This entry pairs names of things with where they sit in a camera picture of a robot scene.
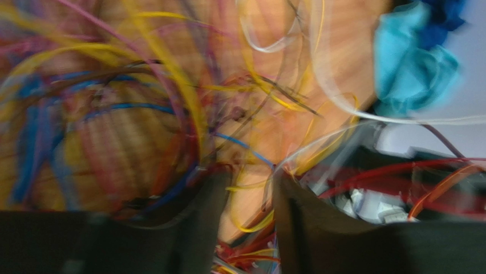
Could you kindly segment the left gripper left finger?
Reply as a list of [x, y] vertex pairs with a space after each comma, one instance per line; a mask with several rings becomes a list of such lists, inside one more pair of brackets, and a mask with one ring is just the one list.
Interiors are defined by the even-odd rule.
[[117, 221], [94, 212], [1, 212], [2, 273], [209, 273], [228, 169], [151, 213]]

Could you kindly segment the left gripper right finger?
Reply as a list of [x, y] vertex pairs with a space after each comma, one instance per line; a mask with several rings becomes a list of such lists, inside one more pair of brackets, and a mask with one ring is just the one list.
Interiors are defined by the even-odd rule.
[[485, 224], [392, 223], [349, 217], [273, 176], [273, 207], [283, 273], [484, 273]]

